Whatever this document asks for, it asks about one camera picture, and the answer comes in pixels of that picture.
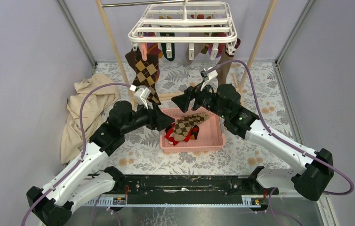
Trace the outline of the beige green argyle sock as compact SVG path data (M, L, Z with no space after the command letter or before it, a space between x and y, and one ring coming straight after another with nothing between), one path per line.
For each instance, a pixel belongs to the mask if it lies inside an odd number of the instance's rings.
M176 141L185 139L185 137L189 134L190 129L192 129L195 125L200 126L209 118L210 115L207 113L194 113L177 119L174 122L175 126L172 134L174 139Z

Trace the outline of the black red yellow argyle sock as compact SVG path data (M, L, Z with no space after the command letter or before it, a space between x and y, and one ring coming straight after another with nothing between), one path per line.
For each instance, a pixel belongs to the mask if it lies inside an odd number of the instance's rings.
M193 138L191 140L197 140L198 134L199 134L199 126L195 125L190 131L192 132Z

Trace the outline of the dark brown tan argyle sock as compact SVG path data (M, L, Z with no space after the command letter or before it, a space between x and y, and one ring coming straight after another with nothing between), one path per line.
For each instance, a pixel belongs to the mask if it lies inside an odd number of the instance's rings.
M161 105L159 95L156 91L156 83L160 75L159 58L155 54L146 54L147 60L142 59L139 49L133 49L125 55L129 66L134 70L136 76L132 82L135 86L146 86L150 90L147 100L151 103Z

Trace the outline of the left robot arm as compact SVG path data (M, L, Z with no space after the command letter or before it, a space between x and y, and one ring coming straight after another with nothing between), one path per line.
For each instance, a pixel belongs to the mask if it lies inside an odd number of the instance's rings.
M95 196L123 190L123 175L115 168L104 169L86 185L79 185L89 172L111 156L124 142L125 134L141 127L162 131L174 123L158 105L138 105L118 101L104 122L84 144L84 149L54 179L43 187L31 187L26 196L32 212L46 226L63 226L72 214Z

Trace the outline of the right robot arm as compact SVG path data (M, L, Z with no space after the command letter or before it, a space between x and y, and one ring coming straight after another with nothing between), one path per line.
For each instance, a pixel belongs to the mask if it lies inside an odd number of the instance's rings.
M212 91L210 85L189 87L172 102L187 112L191 101L193 110L203 107L224 120L227 130L254 142L272 152L287 164L289 169L257 167L248 180L248 188L259 194L266 188L285 188L297 191L311 201L318 201L334 176L328 165L333 164L332 153L326 149L316 151L305 147L264 124L258 115L240 104L240 94L231 84L223 84Z

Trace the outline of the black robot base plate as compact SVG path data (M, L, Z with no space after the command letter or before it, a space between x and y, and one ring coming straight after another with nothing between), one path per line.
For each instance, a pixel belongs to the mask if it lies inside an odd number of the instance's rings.
M263 188L253 176L124 175L117 169L117 182L108 192L113 204L141 206L178 205L267 205L270 194L279 190Z

